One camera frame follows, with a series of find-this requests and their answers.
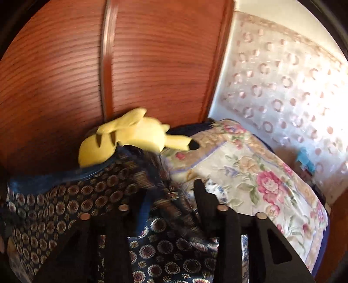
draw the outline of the wooden wardrobe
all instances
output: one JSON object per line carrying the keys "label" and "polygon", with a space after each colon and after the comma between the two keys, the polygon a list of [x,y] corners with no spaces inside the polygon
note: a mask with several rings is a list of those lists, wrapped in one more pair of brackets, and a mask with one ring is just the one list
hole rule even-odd
{"label": "wooden wardrobe", "polygon": [[203,121],[232,12],[232,0],[50,0],[0,61],[0,163],[76,168],[87,131],[139,106],[172,127]]}

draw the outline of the patterned wallpaper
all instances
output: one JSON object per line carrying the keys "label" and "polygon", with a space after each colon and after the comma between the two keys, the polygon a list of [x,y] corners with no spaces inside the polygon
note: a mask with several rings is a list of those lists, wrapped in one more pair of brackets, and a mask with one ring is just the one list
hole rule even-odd
{"label": "patterned wallpaper", "polygon": [[241,12],[230,37],[210,116],[228,110],[293,155],[305,147],[333,203],[348,186],[347,66],[308,38]]}

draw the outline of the patterned blanket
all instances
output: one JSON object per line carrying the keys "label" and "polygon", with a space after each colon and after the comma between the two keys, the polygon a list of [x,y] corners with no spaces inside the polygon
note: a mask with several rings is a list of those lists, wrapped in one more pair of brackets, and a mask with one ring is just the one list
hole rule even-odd
{"label": "patterned blanket", "polygon": [[202,178],[207,190],[235,211],[265,212],[312,271],[328,222],[312,189],[235,121],[216,122],[192,138],[199,149],[162,152],[192,207],[193,182]]}

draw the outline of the wooden panel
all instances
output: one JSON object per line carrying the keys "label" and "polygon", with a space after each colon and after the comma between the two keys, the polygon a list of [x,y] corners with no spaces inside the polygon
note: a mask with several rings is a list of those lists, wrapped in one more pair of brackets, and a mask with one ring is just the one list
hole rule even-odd
{"label": "wooden panel", "polygon": [[209,81],[214,56],[224,44],[219,38],[227,8],[231,16],[233,1],[121,1],[112,64],[114,114],[142,106],[172,127],[201,121],[208,84],[215,83]]}
{"label": "wooden panel", "polygon": [[99,52],[104,0],[51,0],[0,61],[0,162],[12,174],[77,166],[102,123]]}
{"label": "wooden panel", "polygon": [[325,283],[336,270],[338,263],[348,251],[348,190],[336,200],[331,208],[330,235],[323,261],[315,281]]}

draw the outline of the pikachu plush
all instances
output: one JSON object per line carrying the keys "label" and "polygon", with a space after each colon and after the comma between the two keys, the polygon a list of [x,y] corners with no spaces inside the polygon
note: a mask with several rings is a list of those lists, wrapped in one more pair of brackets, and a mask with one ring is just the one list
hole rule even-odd
{"label": "pikachu plush", "polygon": [[191,138],[167,135],[169,125],[144,117],[146,109],[136,108],[122,117],[101,125],[96,134],[86,138],[79,150],[80,167],[100,164],[110,158],[117,144],[133,145],[160,153],[164,147],[188,151]]}

